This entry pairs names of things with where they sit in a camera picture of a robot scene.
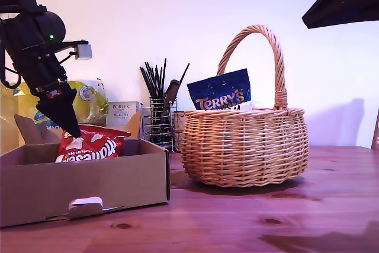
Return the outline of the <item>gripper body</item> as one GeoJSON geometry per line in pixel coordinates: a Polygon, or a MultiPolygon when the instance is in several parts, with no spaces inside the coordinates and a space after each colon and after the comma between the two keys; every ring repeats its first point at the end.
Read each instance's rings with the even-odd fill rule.
{"type": "Polygon", "coordinates": [[[13,55],[13,65],[34,96],[55,97],[55,95],[46,94],[56,89],[62,94],[68,94],[71,91],[66,71],[60,65],[54,52],[46,49],[19,51],[13,55]]]}

